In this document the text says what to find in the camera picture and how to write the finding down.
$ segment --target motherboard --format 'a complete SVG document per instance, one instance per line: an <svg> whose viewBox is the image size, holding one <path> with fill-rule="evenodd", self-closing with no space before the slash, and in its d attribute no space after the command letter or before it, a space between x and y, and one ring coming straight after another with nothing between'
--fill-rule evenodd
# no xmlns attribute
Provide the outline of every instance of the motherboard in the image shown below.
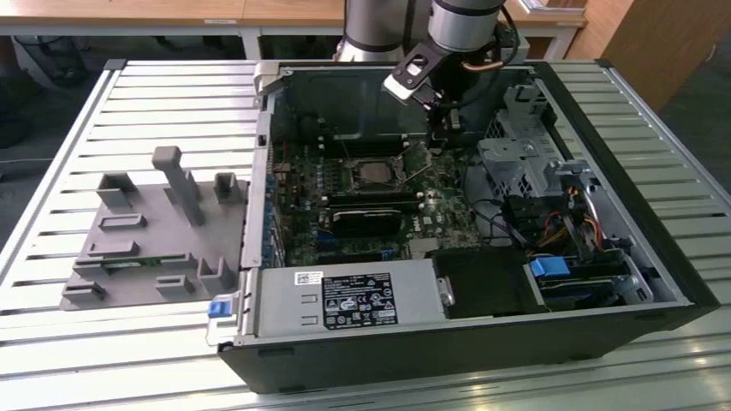
<svg viewBox="0 0 731 411"><path fill-rule="evenodd" d="M407 135L368 145L347 136L281 141L271 170L285 265L420 259L479 246L460 188L465 158Z"/></svg>

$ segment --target barcode sticker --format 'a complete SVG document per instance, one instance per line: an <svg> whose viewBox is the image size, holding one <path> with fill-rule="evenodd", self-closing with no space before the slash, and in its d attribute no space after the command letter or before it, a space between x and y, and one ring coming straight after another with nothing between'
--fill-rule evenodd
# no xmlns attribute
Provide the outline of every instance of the barcode sticker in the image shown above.
<svg viewBox="0 0 731 411"><path fill-rule="evenodd" d="M383 311L373 311L373 317L383 319L385 317L395 317L396 316L396 310L383 310Z"/></svg>
<svg viewBox="0 0 731 411"><path fill-rule="evenodd" d="M295 285L312 285L321 283L321 271L295 272Z"/></svg>

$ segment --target desk leg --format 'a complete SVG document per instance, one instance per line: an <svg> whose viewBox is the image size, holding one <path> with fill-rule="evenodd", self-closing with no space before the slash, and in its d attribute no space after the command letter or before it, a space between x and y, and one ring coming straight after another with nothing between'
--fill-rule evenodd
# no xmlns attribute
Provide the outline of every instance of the desk leg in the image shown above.
<svg viewBox="0 0 731 411"><path fill-rule="evenodd" d="M545 51L544 60L563 60L576 35L576 27L560 27Z"/></svg>
<svg viewBox="0 0 731 411"><path fill-rule="evenodd" d="M243 52L247 55L247 60L261 60L261 48L259 46L259 38L261 37L260 27L244 27L239 31L243 42Z"/></svg>

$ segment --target aluminum slat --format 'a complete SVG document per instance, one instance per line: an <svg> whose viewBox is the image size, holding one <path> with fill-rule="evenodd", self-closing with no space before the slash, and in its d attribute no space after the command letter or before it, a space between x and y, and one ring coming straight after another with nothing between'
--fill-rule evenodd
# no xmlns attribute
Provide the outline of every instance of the aluminum slat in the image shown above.
<svg viewBox="0 0 731 411"><path fill-rule="evenodd" d="M616 159L625 170L671 168L684 165L683 160L672 152L616 154Z"/></svg>
<svg viewBox="0 0 731 411"><path fill-rule="evenodd" d="M552 71L560 74L595 73L603 74L601 67L596 64L553 64Z"/></svg>
<svg viewBox="0 0 731 411"><path fill-rule="evenodd" d="M603 128L596 129L599 135L603 139L607 140L628 140L628 139L656 139L657 133L649 127L617 127L617 128Z"/></svg>
<svg viewBox="0 0 731 411"><path fill-rule="evenodd" d="M568 83L568 91L576 95L580 93L612 93L616 94L616 87L611 83Z"/></svg>
<svg viewBox="0 0 731 411"><path fill-rule="evenodd" d="M689 259L700 257L731 256L731 235L676 240Z"/></svg>
<svg viewBox="0 0 731 411"><path fill-rule="evenodd" d="M129 75L212 75L212 74L253 74L251 64L205 65L205 66L126 66L122 76Z"/></svg>
<svg viewBox="0 0 731 411"><path fill-rule="evenodd" d="M691 217L708 217L725 215L723 208L717 205L711 205L707 207L697 208L672 208L672 209L660 209L655 210L655 214L660 219L672 219L672 218L691 218Z"/></svg>
<svg viewBox="0 0 731 411"><path fill-rule="evenodd" d="M220 340L228 338L235 329L219 329ZM25 361L12 361L26 356ZM104 367L152 360L189 357L212 357L205 342L205 327L191 330L132 333L126 336L77 338L65 341L36 342L28 346L12 345L0 350L0 378L42 371L56 372L76 368Z"/></svg>
<svg viewBox="0 0 731 411"><path fill-rule="evenodd" d="M571 139L565 139L567 145L569 143L573 143L575 141ZM653 139L653 140L635 140L635 141L624 141L624 140L607 140L607 147L612 151L615 155L623 155L623 154L632 154L632 153L643 153L643 152L668 152L671 148L667 144L664 144L664 141Z"/></svg>
<svg viewBox="0 0 731 411"><path fill-rule="evenodd" d="M251 86L211 86L211 87L125 87L116 88L109 99L122 98L184 98L184 97L255 97Z"/></svg>
<svg viewBox="0 0 731 411"><path fill-rule="evenodd" d="M597 103L597 104L579 104L581 111L587 116L591 115L616 115L616 114L636 114L637 109L635 109L627 103Z"/></svg>
<svg viewBox="0 0 731 411"><path fill-rule="evenodd" d="M117 87L156 87L156 86L249 86L249 75L176 75L164 77L128 76L120 77Z"/></svg>
<svg viewBox="0 0 731 411"><path fill-rule="evenodd" d="M185 122L255 122L255 110L183 110L101 113L96 118L97 126L172 124Z"/></svg>
<svg viewBox="0 0 731 411"><path fill-rule="evenodd" d="M663 224L672 236L731 235L731 217L665 220Z"/></svg>
<svg viewBox="0 0 731 411"><path fill-rule="evenodd" d="M609 83L604 73L557 73L560 80L567 83Z"/></svg>
<svg viewBox="0 0 731 411"><path fill-rule="evenodd" d="M70 277L70 268L73 267L74 261L76 257L66 257L62 259L26 259L14 264L8 277L13 278L16 282L65 280ZM6 319L6 317L0 317L0 328L2 328L1 319Z"/></svg>
<svg viewBox="0 0 731 411"><path fill-rule="evenodd" d="M255 66L253 60L129 60L128 66Z"/></svg>
<svg viewBox="0 0 731 411"><path fill-rule="evenodd" d="M130 98L108 100L104 111L149 111L149 110L211 110L211 109L251 109L251 97L217 98Z"/></svg>
<svg viewBox="0 0 731 411"><path fill-rule="evenodd" d="M14 344L26 340L34 340L34 342L40 343L58 338L70 339L113 335L118 331L160 332L201 328L207 324L208 315L205 313L161 315L135 319L108 319L60 325L0 328L0 340Z"/></svg>
<svg viewBox="0 0 731 411"><path fill-rule="evenodd" d="M22 391L30 386L36 390L44 387L44 394L12 395L33 392ZM243 382L223 361L211 359L13 379L0 384L0 396L8 409L29 409L195 392L201 387L205 390L243 388Z"/></svg>
<svg viewBox="0 0 731 411"><path fill-rule="evenodd" d="M711 196L708 190L700 184L687 182L647 185L637 188L647 201L681 200Z"/></svg>
<svg viewBox="0 0 731 411"><path fill-rule="evenodd" d="M106 172L152 170L152 155L130 154L117 156L97 156L77 158L73 164L73 172ZM180 167L224 168L240 164L251 164L253 154L251 152L191 152L183 154Z"/></svg>
<svg viewBox="0 0 731 411"><path fill-rule="evenodd" d="M656 182L689 182L695 181L697 174L684 167L661 169L632 169L627 175L635 184L651 184Z"/></svg>
<svg viewBox="0 0 731 411"><path fill-rule="evenodd" d="M217 137L208 139L149 139L106 140L88 142L81 147L84 156L152 153L159 146L177 146L185 152L217 152L252 150L256 146L253 137Z"/></svg>
<svg viewBox="0 0 731 411"><path fill-rule="evenodd" d="M29 256L78 254L86 239L86 234L41 235L33 241Z"/></svg>
<svg viewBox="0 0 731 411"><path fill-rule="evenodd" d="M49 214L37 220L40 234L86 231L93 224L94 211Z"/></svg>
<svg viewBox="0 0 731 411"><path fill-rule="evenodd" d="M717 259L693 259L693 267L699 271L729 269L731 270L731 257L721 257Z"/></svg>
<svg viewBox="0 0 731 411"><path fill-rule="evenodd" d="M624 128L624 127L645 127L647 122L644 119L632 114L628 115L612 115L612 116L587 116L592 126L595 128ZM556 121L556 128L568 128L568 121L559 119Z"/></svg>
<svg viewBox="0 0 731 411"><path fill-rule="evenodd" d="M157 304L153 306L118 307L86 311L48 311L40 313L18 313L0 316L0 329L34 327L44 325L70 325L89 321L110 321L117 319L148 319L165 315L205 313L208 302L184 302L177 304Z"/></svg>
<svg viewBox="0 0 731 411"><path fill-rule="evenodd" d="M252 135L255 122L215 122L204 124L147 124L94 127L89 140L156 139L163 137L209 137L227 135Z"/></svg>
<svg viewBox="0 0 731 411"><path fill-rule="evenodd" d="M731 268L717 268L712 270L699 271L700 277L704 281L717 281L731 279Z"/></svg>
<svg viewBox="0 0 731 411"><path fill-rule="evenodd" d="M587 103L627 103L627 98L619 93L577 93L573 95L573 100L579 104Z"/></svg>

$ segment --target metal bracket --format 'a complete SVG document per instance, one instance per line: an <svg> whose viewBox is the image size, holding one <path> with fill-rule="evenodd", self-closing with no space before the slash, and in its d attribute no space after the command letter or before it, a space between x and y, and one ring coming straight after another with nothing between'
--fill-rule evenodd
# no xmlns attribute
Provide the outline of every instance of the metal bracket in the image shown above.
<svg viewBox="0 0 731 411"><path fill-rule="evenodd" d="M284 76L280 73L280 64L273 61L261 61L253 68L253 91L259 96L264 96L276 90L281 83L279 79Z"/></svg>

